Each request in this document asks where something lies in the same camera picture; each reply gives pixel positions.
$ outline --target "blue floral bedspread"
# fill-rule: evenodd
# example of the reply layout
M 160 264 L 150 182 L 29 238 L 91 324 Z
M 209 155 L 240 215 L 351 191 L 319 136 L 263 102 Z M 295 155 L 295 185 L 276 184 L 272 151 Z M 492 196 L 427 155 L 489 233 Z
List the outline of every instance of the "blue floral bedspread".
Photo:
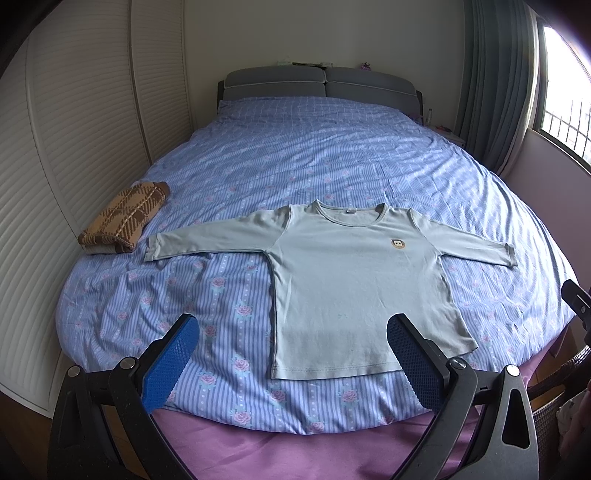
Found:
M 271 380 L 271 280 L 262 255 L 142 260 L 148 235 L 258 209 L 316 198 L 343 207 L 387 202 L 513 244 L 517 268 L 443 257 L 479 345 L 465 356 L 475 368 L 524 363 L 572 317 L 559 292 L 575 277 L 542 222 L 470 155 L 397 110 L 333 98 L 224 102 L 214 122 L 143 180 L 168 182 L 170 197 L 134 253 L 78 261 L 56 322 L 66 354 L 95 371 L 139 356 L 179 315 L 194 314 L 199 345 L 168 408 L 300 434 L 366 429 L 424 411 L 401 371 Z

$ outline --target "pink bed sheet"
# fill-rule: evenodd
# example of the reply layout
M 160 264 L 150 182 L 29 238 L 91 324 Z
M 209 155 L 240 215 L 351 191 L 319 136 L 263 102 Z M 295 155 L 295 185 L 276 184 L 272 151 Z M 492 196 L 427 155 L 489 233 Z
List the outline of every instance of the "pink bed sheet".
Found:
M 521 366 L 526 385 L 550 346 Z M 154 412 L 168 442 L 199 480 L 389 479 L 432 417 L 426 413 L 373 429 L 303 436 L 247 430 L 170 410 Z M 442 474 L 457 468 L 477 420 L 473 408 Z

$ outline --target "shirt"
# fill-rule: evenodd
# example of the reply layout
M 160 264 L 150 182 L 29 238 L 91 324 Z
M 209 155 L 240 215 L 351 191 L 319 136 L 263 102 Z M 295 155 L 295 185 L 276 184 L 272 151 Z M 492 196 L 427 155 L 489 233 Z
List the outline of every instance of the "shirt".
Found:
M 386 339 L 405 313 L 448 357 L 477 344 L 454 305 L 442 255 L 514 267 L 514 248 L 384 203 L 260 210 L 149 237 L 146 261 L 261 252 L 274 290 L 271 378 L 311 380 L 400 369 Z

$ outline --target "wicker basket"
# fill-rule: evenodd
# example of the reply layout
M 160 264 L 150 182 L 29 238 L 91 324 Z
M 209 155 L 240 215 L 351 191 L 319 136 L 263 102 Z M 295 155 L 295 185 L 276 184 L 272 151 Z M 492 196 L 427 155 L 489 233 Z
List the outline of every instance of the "wicker basket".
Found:
M 590 378 L 591 349 L 586 346 L 552 375 L 527 389 L 530 400 L 533 400 L 554 387 L 564 386 L 564 392 L 533 412 L 540 458 L 540 480 L 550 478 L 560 460 L 556 412 L 567 400 L 582 392 Z

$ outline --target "pink wall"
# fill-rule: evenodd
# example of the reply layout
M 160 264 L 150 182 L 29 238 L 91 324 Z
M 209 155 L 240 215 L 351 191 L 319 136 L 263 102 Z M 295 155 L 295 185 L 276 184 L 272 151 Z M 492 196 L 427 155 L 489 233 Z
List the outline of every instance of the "pink wall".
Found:
M 525 134 L 506 184 L 545 223 L 572 265 L 579 284 L 591 286 L 591 174 L 533 130 Z M 575 320 L 581 343 L 584 330 Z

